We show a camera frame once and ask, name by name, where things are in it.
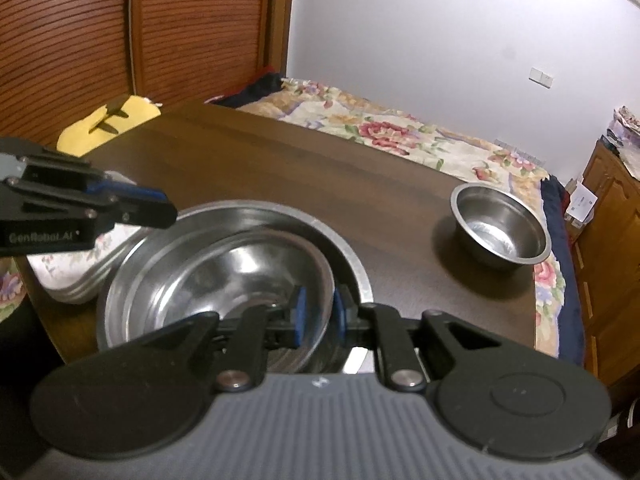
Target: dark brown tabletop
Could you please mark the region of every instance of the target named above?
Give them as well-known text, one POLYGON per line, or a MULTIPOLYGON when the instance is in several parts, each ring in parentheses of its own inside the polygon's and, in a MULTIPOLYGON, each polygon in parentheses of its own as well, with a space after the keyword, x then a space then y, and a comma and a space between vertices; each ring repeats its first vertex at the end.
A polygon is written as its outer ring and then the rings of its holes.
MULTIPOLYGON (((88 155, 97 167, 159 187, 178 209, 268 200, 321 219, 353 247, 377 302, 405 317, 437 308, 533 346, 532 270, 485 269, 454 238, 460 181, 389 153, 237 110, 185 104, 88 155)), ((51 300, 20 267, 63 359, 95 351, 95 305, 51 300)))

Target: wooden wardrobe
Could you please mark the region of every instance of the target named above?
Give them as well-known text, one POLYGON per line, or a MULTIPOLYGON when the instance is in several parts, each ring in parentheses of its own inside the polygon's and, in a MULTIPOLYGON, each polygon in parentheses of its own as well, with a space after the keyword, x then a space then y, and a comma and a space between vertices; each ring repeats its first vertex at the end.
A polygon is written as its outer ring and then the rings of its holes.
POLYGON ((598 197, 573 246, 585 366, 619 406, 640 396, 640 182, 599 141, 583 184, 598 197))
POLYGON ((0 0, 0 136, 54 146, 128 93, 170 105, 283 70, 291 0, 0 0))

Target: wall outlet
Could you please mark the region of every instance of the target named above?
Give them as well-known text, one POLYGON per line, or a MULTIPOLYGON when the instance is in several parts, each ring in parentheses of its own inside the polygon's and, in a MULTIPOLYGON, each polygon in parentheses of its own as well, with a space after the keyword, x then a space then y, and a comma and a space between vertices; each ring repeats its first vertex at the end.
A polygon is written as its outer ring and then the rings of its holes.
POLYGON ((537 68, 531 69, 531 72, 529 72, 529 79, 545 88, 551 88, 551 84, 554 81, 549 74, 545 74, 542 70, 538 70, 537 68))

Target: stacked plates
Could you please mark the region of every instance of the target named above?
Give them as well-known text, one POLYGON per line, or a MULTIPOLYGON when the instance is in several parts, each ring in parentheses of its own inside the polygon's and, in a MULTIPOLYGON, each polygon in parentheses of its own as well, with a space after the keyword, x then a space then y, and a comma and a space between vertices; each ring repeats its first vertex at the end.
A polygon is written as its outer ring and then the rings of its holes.
MULTIPOLYGON (((115 172, 115 180, 131 180, 115 172)), ((149 229, 116 224, 98 237, 91 251, 32 254, 29 263, 47 293, 61 303, 81 304, 95 298, 113 264, 148 234, 149 229)))

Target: floral bedspread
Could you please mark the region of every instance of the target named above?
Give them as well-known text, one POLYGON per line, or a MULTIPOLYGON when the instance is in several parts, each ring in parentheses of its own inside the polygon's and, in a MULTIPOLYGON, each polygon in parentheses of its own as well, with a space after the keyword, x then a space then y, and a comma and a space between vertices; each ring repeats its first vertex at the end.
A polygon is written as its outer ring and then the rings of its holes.
POLYGON ((20 305, 26 294, 12 258, 0 258, 0 322, 20 305))
MULTIPOLYGON (((240 109, 372 146, 466 182, 489 182, 520 197, 545 218, 540 180, 548 173, 486 140, 421 123, 405 112, 311 81, 284 80, 280 92, 240 109)), ((534 280, 536 349, 558 356, 564 279, 553 254, 534 267, 534 280)))

